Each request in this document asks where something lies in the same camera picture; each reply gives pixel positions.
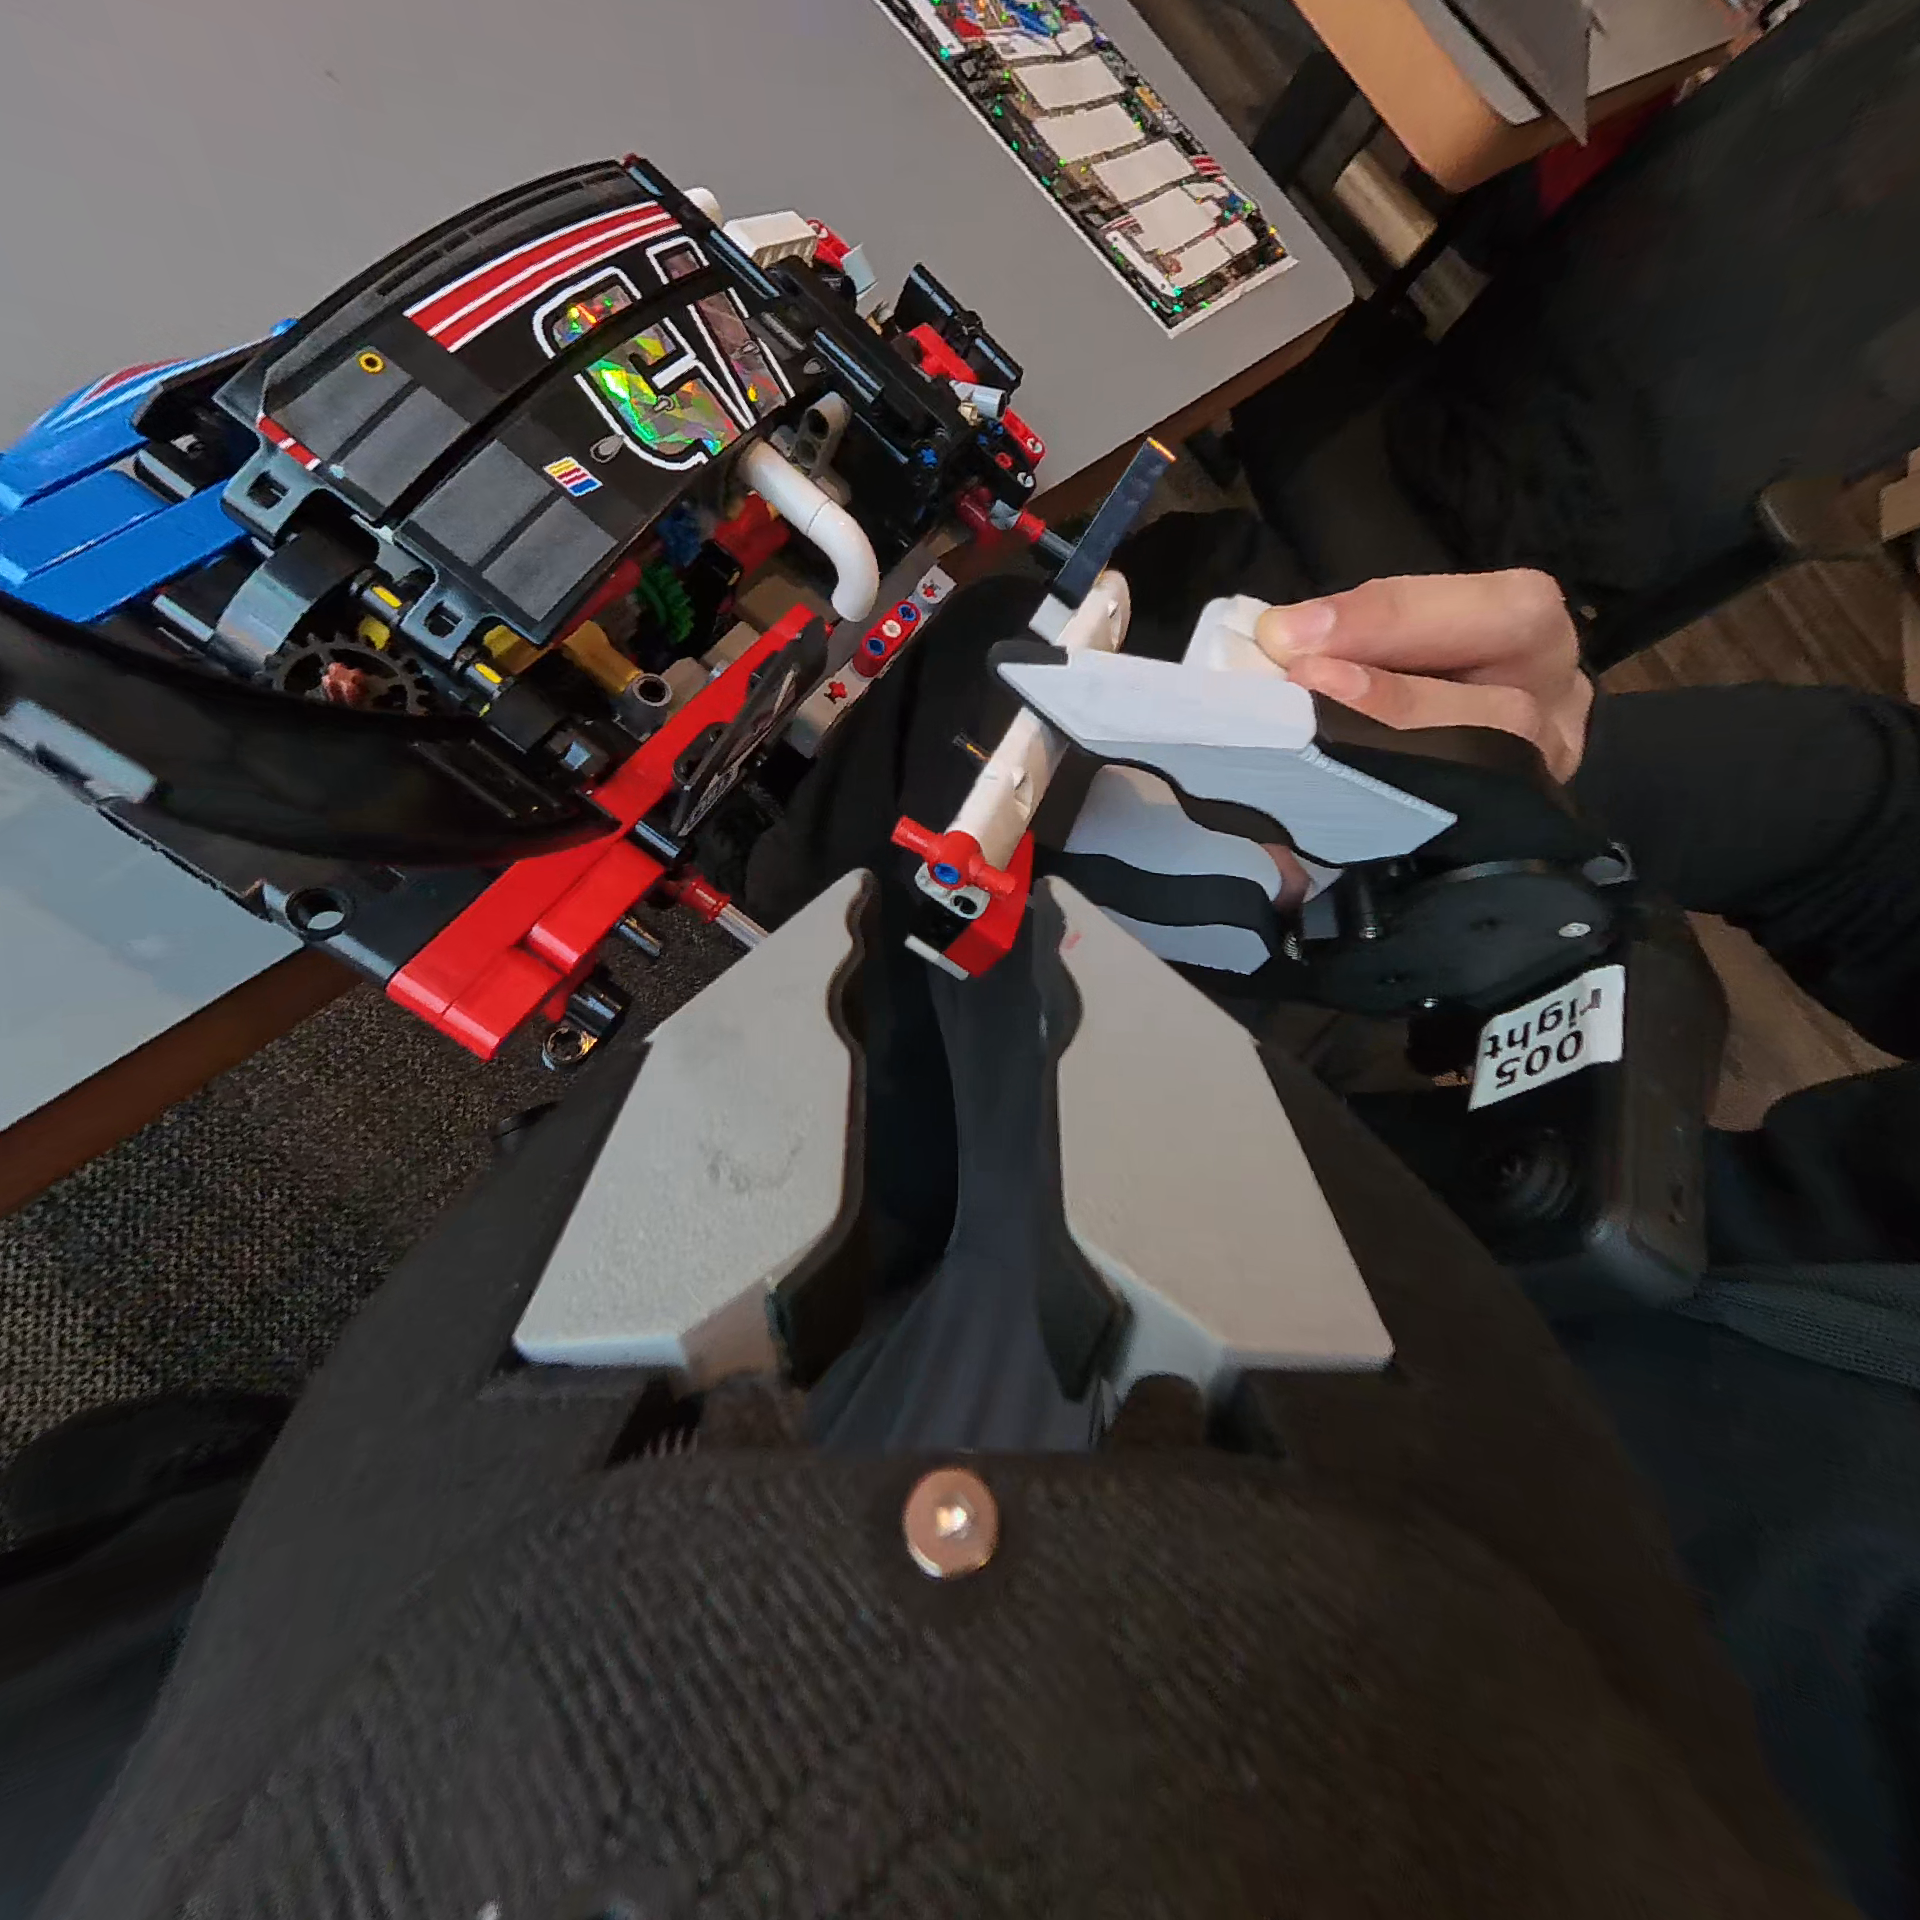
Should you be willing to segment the toy brick race car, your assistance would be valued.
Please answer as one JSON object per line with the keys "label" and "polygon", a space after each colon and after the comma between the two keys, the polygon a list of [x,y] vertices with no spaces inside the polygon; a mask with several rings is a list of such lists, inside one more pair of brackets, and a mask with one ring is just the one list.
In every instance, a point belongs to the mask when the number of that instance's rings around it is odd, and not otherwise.
{"label": "toy brick race car", "polygon": [[510,188],[7,448],[7,759],[498,1058],[576,1066],[949,598],[1058,546],[1023,366],[935,276],[646,155]]}

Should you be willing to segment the person's right forearm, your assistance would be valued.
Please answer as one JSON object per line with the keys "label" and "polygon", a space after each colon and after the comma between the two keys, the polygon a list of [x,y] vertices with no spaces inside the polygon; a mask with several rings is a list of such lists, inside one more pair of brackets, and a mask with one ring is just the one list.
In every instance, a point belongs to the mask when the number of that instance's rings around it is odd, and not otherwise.
{"label": "person's right forearm", "polygon": [[1605,692],[1580,804],[1649,895],[1740,928],[1863,1047],[1920,1058],[1920,716],[1850,685]]}

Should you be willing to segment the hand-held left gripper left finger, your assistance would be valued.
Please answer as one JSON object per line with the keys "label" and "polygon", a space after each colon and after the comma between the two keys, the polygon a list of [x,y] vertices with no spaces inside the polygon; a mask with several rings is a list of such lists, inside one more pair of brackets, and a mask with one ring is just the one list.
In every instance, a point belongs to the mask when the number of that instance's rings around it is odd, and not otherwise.
{"label": "hand-held left gripper left finger", "polygon": [[682,1003],[590,1160],[516,1361],[818,1384],[864,1320],[874,875],[850,868]]}

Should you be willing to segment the red white brick subassembly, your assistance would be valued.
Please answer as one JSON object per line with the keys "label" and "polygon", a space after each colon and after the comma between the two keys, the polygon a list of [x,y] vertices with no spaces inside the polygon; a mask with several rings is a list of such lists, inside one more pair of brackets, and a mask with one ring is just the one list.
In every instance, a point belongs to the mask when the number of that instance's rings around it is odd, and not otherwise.
{"label": "red white brick subassembly", "polygon": [[[1128,542],[1169,466],[1175,448],[1145,441],[1058,569],[1027,617],[1038,665],[1110,656],[1128,638],[1128,578],[1110,569],[1110,552]],[[946,834],[909,816],[891,825],[891,846],[918,858],[922,895],[902,949],[935,972],[990,980],[1014,949],[1031,895],[1031,818],[1061,759],[1067,738],[1023,710]]]}

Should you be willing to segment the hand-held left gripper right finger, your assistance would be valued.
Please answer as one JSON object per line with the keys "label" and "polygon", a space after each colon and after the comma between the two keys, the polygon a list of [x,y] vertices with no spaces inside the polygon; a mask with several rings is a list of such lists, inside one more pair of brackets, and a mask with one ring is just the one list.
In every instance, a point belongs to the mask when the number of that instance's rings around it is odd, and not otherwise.
{"label": "hand-held left gripper right finger", "polygon": [[1258,1038],[1067,881],[1038,890],[1067,1394],[1378,1376],[1390,1333]]}

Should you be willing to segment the person's right hand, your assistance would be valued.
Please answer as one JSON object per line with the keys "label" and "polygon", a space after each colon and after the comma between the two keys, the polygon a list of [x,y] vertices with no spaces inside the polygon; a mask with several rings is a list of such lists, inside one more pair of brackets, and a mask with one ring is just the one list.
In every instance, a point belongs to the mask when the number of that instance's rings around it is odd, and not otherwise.
{"label": "person's right hand", "polygon": [[1388,731],[1504,731],[1548,782],[1581,766],[1597,680],[1548,574],[1372,578],[1258,613],[1255,638],[1293,685]]}

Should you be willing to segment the black office chair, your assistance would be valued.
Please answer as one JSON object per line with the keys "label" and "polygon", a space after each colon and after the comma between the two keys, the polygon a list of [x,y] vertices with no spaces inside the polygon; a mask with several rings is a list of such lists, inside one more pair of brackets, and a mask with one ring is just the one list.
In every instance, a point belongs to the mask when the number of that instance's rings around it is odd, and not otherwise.
{"label": "black office chair", "polygon": [[1917,448],[1920,6],[1792,12],[1425,337],[1414,272],[1238,413],[1243,598],[1548,574],[1581,665],[1783,560]]}

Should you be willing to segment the sticker sheet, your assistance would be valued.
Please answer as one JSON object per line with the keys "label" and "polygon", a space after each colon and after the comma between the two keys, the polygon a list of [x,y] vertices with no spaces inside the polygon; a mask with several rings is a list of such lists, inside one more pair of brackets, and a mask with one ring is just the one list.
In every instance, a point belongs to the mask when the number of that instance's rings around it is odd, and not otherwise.
{"label": "sticker sheet", "polygon": [[1293,247],[1072,0],[881,0],[990,142],[1164,324],[1293,276]]}

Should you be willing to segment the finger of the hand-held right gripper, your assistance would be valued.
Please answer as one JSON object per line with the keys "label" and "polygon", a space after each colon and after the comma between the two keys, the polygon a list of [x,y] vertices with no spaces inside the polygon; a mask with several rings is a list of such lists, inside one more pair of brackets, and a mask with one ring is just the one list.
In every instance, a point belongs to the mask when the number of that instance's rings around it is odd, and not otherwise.
{"label": "finger of the hand-held right gripper", "polygon": [[1058,875],[1187,972],[1265,972],[1307,896],[1293,854],[1193,818],[1164,775],[1121,766],[1097,767]]}
{"label": "finger of the hand-held right gripper", "polygon": [[1461,825],[1326,755],[1315,697],[1275,672],[1008,638],[995,680],[1072,755],[1157,775],[1194,825],[1293,844],[1329,868],[1419,854]]}

